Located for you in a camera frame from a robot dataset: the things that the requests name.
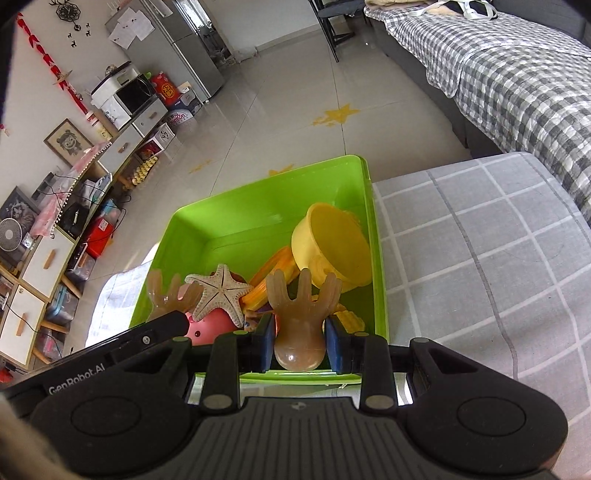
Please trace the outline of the grey office chair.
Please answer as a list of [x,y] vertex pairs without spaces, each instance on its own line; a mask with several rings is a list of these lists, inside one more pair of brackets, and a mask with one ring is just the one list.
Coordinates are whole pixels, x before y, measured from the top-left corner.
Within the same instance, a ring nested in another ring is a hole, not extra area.
[[335,30],[335,26],[332,25],[332,20],[342,17],[346,21],[346,24],[349,24],[349,20],[363,16],[363,9],[366,6],[366,2],[363,0],[308,0],[308,4],[310,4],[318,25],[321,27],[322,34],[324,34],[325,40],[327,40],[335,62],[339,63],[337,47],[355,37],[356,32],[351,30],[345,33],[338,33]]

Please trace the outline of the red storage box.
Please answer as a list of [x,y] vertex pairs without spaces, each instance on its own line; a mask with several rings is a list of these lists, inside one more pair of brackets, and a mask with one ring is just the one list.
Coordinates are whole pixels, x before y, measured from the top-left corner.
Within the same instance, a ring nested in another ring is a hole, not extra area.
[[94,259],[98,259],[105,250],[114,232],[114,226],[104,217],[96,218],[89,226],[84,243],[87,253]]

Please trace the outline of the yellow plastic bowl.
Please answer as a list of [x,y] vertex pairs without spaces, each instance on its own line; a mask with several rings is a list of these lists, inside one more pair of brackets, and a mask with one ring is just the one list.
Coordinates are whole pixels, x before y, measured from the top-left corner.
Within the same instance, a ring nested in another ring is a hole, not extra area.
[[312,204],[295,226],[290,248],[298,269],[308,269],[317,288],[329,273],[341,280],[342,293],[372,282],[370,244],[352,212],[328,203]]

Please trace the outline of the red hanging wall decoration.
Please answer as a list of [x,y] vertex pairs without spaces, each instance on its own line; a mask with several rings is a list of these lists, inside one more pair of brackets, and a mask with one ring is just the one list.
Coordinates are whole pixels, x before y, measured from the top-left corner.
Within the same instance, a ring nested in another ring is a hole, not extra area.
[[53,75],[55,84],[70,96],[72,101],[83,115],[87,115],[89,113],[89,109],[84,104],[82,96],[70,84],[68,80],[69,74],[63,72],[58,67],[51,55],[45,50],[38,37],[31,31],[21,12],[19,12],[16,16],[16,25],[24,32],[30,47],[41,56],[42,61]]

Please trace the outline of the black deer wall clock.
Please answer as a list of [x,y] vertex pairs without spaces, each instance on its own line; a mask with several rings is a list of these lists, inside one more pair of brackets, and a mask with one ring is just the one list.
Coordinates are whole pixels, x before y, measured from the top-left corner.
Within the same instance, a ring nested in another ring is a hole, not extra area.
[[82,21],[82,12],[80,7],[71,0],[50,0],[48,5],[55,10],[57,18],[68,24],[66,38],[69,46],[77,48],[82,39],[92,36],[91,24],[88,21]]

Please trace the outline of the grey gingham sofa cover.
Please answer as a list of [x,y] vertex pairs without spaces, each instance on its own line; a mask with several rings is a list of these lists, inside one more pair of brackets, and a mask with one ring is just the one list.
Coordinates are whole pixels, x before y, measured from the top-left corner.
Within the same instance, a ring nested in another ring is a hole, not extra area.
[[365,9],[384,54],[473,157],[527,152],[590,216],[590,25],[567,3],[496,1],[495,19]]

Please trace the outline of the small white fan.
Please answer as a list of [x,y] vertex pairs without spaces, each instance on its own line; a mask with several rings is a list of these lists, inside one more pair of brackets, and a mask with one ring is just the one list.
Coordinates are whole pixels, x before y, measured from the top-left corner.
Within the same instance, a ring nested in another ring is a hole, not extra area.
[[13,218],[5,218],[0,222],[0,248],[5,252],[29,249],[32,237],[21,224]]

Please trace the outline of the beige starfish toy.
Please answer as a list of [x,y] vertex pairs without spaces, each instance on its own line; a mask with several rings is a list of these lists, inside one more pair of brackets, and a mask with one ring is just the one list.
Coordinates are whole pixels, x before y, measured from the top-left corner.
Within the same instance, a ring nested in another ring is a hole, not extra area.
[[204,288],[197,306],[191,313],[195,322],[204,320],[215,309],[221,309],[228,314],[236,328],[243,327],[245,317],[239,300],[252,291],[252,285],[235,280],[228,265],[218,264],[215,272],[209,276],[189,274],[184,278],[184,282],[186,284],[197,283]]

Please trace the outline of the white printer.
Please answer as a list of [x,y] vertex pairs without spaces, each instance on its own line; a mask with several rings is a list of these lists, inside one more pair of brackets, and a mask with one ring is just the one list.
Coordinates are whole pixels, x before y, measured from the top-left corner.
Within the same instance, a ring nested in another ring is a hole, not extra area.
[[90,97],[92,105],[96,108],[100,108],[119,89],[123,88],[139,75],[139,70],[131,62],[126,62],[119,67],[116,67],[91,91]]

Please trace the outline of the amber rubber hand toy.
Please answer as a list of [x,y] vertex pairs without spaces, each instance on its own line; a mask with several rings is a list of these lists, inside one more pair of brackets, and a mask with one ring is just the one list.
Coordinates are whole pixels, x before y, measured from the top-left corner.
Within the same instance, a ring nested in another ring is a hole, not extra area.
[[335,310],[342,293],[342,281],[334,273],[325,277],[318,299],[311,299],[311,271],[301,270],[297,282],[297,297],[290,299],[283,271],[266,277],[266,292],[273,313],[280,321],[274,342],[274,356],[288,371],[308,372],[325,357],[325,337],[322,324]]

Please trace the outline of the corn toy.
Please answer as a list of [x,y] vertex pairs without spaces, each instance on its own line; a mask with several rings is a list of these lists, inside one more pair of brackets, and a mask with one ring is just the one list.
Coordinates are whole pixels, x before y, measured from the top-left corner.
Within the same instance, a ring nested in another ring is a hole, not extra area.
[[339,310],[335,311],[334,315],[349,334],[366,331],[366,324],[363,322],[363,319],[352,311]]

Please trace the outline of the green plastic storage box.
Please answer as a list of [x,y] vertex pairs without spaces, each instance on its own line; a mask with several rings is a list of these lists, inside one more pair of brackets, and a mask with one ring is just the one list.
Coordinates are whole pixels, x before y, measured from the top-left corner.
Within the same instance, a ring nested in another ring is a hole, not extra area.
[[278,249],[290,244],[312,204],[328,203],[359,220],[370,245],[368,286],[342,295],[342,305],[365,321],[367,331],[389,335],[385,276],[369,167],[346,155],[298,168],[208,197],[177,210],[151,263],[168,284],[175,274],[209,274],[219,264],[252,278]]

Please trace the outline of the silver refrigerator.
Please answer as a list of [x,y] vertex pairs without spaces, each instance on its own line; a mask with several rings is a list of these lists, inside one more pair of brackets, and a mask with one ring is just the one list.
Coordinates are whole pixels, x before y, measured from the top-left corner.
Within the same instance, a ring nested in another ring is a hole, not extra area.
[[109,40],[140,72],[163,72],[176,86],[188,84],[202,104],[224,85],[204,41],[176,1],[127,1],[105,27]]

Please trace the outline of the framed cartoon portrait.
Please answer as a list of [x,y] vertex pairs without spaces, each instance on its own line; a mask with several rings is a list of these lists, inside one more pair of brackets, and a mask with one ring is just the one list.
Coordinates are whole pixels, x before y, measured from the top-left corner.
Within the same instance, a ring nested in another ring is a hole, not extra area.
[[74,166],[93,144],[70,122],[64,119],[44,139],[44,144],[69,166]]

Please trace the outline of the black microwave oven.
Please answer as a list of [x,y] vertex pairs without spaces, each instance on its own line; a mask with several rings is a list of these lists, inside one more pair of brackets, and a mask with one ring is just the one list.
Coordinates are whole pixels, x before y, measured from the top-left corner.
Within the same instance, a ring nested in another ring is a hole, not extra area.
[[120,87],[114,97],[121,108],[133,117],[154,95],[155,90],[151,83],[143,74],[140,74]]

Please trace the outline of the dark grey sofa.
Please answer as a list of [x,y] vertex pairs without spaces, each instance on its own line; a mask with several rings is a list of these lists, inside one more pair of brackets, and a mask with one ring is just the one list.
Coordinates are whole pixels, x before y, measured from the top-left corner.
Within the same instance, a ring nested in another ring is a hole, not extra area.
[[366,13],[424,68],[427,85],[500,151],[526,151],[572,175],[588,167],[588,46],[505,8],[494,20],[467,20],[415,14],[425,7]]

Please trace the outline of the pink pig toy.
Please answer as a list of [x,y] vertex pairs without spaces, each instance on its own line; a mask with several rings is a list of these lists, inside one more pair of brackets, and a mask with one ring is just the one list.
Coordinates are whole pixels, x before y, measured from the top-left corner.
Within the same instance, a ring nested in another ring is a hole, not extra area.
[[233,332],[238,329],[231,317],[223,308],[212,309],[204,318],[195,321],[192,317],[193,309],[185,312],[189,322],[187,338],[193,346],[212,344],[218,335]]

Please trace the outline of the grey checked table cloth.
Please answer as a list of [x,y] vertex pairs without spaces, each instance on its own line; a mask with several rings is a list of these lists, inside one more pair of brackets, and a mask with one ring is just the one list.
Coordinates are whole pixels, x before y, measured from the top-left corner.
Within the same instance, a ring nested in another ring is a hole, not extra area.
[[[433,339],[555,400],[568,420],[556,464],[590,472],[590,229],[535,157],[511,153],[372,183],[391,343]],[[99,294],[87,340],[143,321],[144,280],[168,223],[152,194],[129,243],[138,265]]]

